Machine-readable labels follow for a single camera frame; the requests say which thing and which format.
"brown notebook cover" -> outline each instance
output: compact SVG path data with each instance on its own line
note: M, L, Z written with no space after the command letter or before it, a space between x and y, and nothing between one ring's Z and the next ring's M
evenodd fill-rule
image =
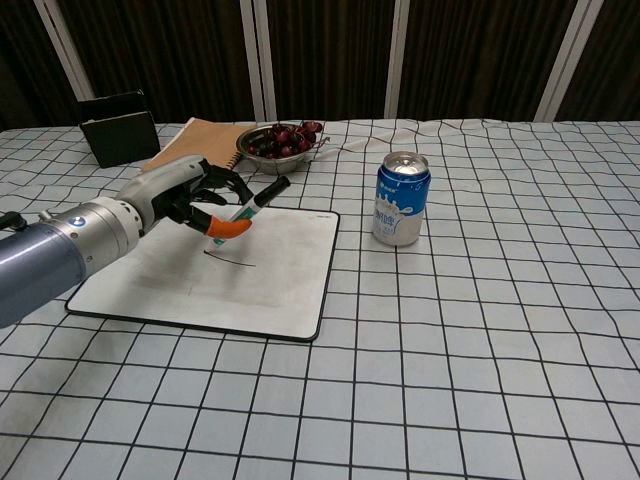
M191 118L184 128L143 167L143 171L153 170L184 155L202 155L211 165L232 169L239 155L236 140L240 134L255 125L233 125L214 123Z

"can lid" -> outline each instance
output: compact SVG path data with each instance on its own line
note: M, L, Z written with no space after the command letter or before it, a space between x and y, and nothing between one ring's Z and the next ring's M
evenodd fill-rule
M419 175L429 171L427 159L415 152L391 152L383 165L390 171L404 175Z

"black box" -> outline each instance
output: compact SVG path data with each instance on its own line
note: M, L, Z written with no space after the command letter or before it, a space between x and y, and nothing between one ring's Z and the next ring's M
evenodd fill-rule
M153 157L160 142L142 91L80 103L80 129L102 168Z

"aluminum can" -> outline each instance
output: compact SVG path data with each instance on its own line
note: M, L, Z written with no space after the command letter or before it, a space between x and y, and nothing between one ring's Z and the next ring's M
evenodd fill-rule
M429 162L419 153L392 152L378 169L373 235L387 245L409 245L420 236L431 183Z

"robotic arm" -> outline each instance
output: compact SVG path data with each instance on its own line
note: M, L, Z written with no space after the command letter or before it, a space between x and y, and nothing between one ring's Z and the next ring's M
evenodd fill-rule
M0 328L64 293L129 253L163 218L219 238L233 238L250 220L224 222L191 205L224 205L208 190L227 187L246 203L253 194L240 175L187 155L133 178L115 198L98 197L27 225L15 212L0 218L0 229L15 234L0 240Z

